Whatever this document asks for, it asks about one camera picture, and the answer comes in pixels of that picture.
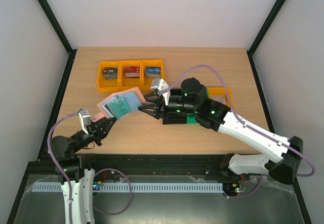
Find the pink card holder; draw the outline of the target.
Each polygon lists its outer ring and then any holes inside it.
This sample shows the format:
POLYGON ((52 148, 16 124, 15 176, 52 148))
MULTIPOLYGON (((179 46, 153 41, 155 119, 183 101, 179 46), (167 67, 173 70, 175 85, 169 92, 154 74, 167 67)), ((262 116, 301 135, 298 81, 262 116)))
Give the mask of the pink card holder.
POLYGON ((92 120, 97 122, 103 117, 117 120, 138 111, 138 107, 146 104, 146 100, 138 87, 118 93, 113 93, 97 104, 100 113, 94 115, 92 120))

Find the teal card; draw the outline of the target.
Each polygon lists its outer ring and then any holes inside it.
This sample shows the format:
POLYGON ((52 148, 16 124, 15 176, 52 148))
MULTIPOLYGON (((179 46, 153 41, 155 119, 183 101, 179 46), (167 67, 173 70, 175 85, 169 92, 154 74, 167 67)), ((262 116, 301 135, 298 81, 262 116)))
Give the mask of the teal card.
POLYGON ((131 109, 124 98, 114 98, 109 101, 105 105, 105 107, 117 119, 120 119, 131 113, 131 109))

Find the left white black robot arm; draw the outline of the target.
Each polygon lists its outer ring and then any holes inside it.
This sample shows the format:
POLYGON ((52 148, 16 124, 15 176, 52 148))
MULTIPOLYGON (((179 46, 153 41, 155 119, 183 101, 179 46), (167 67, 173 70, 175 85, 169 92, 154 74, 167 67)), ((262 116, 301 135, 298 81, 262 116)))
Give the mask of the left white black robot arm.
POLYGON ((76 152, 90 143, 97 146, 107 137, 116 122, 115 117, 102 117, 93 122, 90 116, 82 119, 84 128, 70 137, 56 136, 53 132, 59 123, 76 116, 76 113, 58 120, 51 128, 48 139, 48 153, 55 164, 55 171, 63 194, 66 223, 94 223, 93 180, 95 176, 95 156, 76 152))

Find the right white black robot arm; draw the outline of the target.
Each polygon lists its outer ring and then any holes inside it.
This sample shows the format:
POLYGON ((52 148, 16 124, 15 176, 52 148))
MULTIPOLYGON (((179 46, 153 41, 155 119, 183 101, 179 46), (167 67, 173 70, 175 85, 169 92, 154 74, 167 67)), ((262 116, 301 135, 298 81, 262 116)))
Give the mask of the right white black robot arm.
POLYGON ((153 80, 152 92, 145 95, 148 104, 138 109, 164 124, 186 124, 187 117, 206 129, 232 136, 260 152, 259 155, 227 154, 221 174, 230 180, 239 174, 266 174, 291 185, 300 166, 303 141, 296 136, 279 136, 258 127, 225 104, 209 98, 207 89, 196 78, 185 79, 179 89, 168 89, 160 78, 153 80))

